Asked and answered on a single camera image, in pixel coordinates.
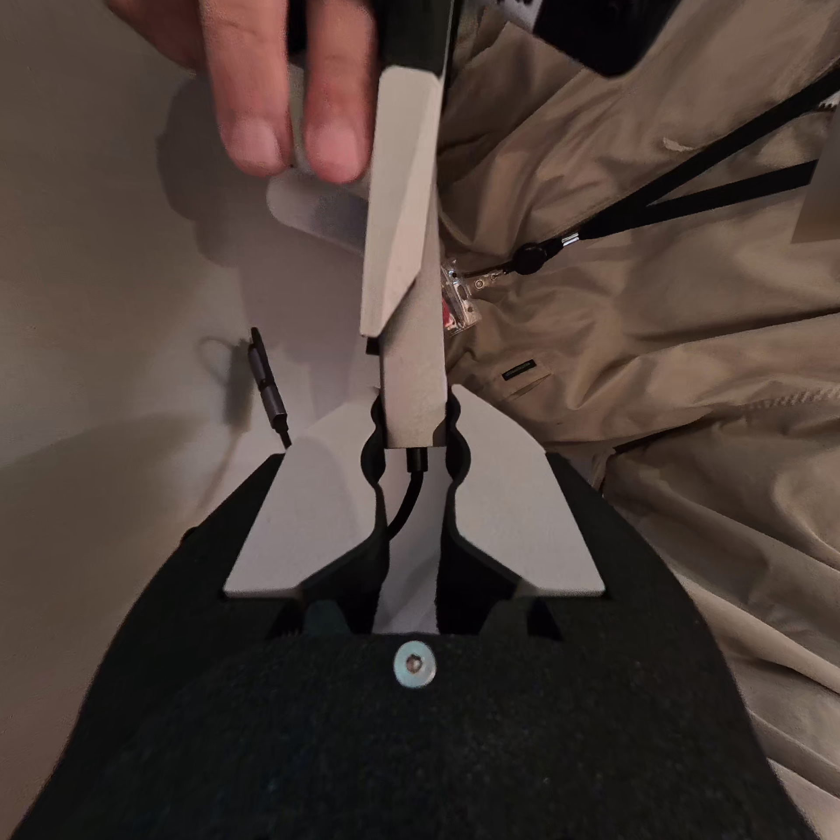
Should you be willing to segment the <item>black cable grey plug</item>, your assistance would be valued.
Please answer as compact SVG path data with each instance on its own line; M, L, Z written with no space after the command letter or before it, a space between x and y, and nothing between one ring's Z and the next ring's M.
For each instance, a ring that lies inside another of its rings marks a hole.
M280 437L284 451L288 451L291 446L288 412L270 367L264 340L257 327L250 330L247 357L269 425ZM389 540L393 540L403 530L417 504L428 470L427 448L412 447L406 450L406 470L410 479L402 503L387 526L386 534Z

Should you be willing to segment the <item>clear badge holder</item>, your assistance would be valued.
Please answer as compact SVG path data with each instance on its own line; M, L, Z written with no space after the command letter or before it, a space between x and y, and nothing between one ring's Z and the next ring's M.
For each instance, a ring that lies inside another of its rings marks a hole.
M481 315L474 299L475 283L455 260L442 263L440 286L444 336L451 338L476 326Z

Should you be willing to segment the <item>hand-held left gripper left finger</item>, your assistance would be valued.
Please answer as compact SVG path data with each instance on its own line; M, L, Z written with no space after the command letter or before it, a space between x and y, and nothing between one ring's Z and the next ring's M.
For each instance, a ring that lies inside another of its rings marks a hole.
M298 435L224 584L227 597L333 601L370 632L389 571L382 405L360 392Z

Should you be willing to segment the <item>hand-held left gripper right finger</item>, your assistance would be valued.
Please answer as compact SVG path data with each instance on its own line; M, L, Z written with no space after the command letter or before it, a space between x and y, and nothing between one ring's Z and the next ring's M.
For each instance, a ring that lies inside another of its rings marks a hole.
M604 595L545 449L461 385L449 391L445 465L440 633L477 633L499 602Z

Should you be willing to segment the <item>beige jacket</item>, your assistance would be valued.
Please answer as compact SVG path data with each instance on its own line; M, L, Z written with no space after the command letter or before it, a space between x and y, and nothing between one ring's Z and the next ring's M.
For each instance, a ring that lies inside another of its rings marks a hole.
M468 11L442 120L463 266L578 224L838 67L838 2L681 2L605 79ZM579 243L480 293L450 381L577 458L699 606L790 797L838 838L838 242L802 192Z

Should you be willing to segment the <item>person's right hand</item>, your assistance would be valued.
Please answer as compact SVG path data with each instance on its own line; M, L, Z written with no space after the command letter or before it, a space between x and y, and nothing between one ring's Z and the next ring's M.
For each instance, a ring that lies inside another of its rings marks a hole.
M296 157L289 107L285 1L108 1L126 25L178 66L206 73L220 138L247 175ZM308 82L303 147L324 182L360 179L371 160L377 28L371 2L306 2Z

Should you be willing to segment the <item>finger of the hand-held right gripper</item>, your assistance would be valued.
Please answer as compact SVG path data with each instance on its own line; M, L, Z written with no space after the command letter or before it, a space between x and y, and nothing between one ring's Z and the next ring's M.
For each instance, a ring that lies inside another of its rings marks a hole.
M436 152L444 86L389 66L375 114L361 334L377 339L389 448L438 445L447 380Z

